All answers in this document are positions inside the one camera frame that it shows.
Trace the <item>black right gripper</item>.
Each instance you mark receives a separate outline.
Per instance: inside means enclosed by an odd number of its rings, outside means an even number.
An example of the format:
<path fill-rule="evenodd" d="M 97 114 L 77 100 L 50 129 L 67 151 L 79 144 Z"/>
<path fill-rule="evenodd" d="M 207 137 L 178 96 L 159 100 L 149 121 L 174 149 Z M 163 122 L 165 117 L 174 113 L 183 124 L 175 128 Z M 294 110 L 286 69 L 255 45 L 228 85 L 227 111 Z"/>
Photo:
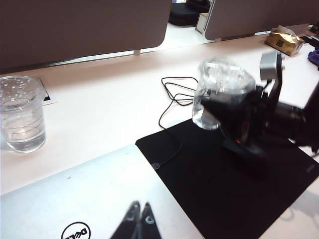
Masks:
<path fill-rule="evenodd" d="M 201 104 L 221 124 L 225 140 L 238 145 L 253 144 L 258 132 L 261 111 L 268 100 L 267 86 L 256 86 L 254 91 L 237 103 L 201 99 Z"/>

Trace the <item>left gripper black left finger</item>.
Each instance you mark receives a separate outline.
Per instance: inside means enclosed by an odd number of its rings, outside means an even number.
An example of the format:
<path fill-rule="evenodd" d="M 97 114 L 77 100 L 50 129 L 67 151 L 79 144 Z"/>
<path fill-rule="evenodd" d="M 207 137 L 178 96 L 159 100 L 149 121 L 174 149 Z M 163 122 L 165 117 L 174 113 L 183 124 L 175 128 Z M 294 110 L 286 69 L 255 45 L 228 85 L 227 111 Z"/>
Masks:
<path fill-rule="evenodd" d="M 126 211 L 121 223 L 111 236 L 111 239 L 138 239 L 140 221 L 140 203 L 133 201 Z"/>

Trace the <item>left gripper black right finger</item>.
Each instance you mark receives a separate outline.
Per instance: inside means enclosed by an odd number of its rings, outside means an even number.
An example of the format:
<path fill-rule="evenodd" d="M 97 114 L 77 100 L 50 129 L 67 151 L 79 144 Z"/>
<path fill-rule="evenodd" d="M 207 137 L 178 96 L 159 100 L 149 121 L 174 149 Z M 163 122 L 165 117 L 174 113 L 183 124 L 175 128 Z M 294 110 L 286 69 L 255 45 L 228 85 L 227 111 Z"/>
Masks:
<path fill-rule="evenodd" d="M 138 223 L 138 238 L 161 239 L 161 235 L 149 202 L 145 204 L 140 222 Z"/>

